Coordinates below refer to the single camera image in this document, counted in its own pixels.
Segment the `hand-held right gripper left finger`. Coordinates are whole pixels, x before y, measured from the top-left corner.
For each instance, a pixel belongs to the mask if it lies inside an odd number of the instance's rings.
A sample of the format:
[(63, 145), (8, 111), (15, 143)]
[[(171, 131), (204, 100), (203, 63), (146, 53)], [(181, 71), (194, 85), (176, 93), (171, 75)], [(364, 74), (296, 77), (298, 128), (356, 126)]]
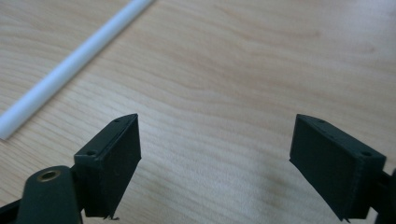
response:
[(74, 155), (86, 217), (114, 217), (140, 160), (137, 114), (112, 120)]

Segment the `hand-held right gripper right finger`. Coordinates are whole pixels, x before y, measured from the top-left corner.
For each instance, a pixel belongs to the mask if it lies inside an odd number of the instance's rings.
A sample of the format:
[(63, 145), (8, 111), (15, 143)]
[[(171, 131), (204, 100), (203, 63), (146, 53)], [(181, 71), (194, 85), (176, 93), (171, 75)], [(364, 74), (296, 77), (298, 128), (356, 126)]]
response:
[(299, 114), (290, 162), (339, 219), (364, 219), (386, 157), (323, 119)]

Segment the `white plastic tube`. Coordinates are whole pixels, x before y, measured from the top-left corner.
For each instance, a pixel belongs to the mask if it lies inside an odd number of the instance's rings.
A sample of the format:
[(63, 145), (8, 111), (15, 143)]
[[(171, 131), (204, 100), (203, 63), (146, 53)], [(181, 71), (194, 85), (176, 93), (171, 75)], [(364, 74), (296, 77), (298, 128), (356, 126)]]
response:
[(89, 61), (155, 0), (132, 0), (0, 116), (0, 139), (7, 140)]

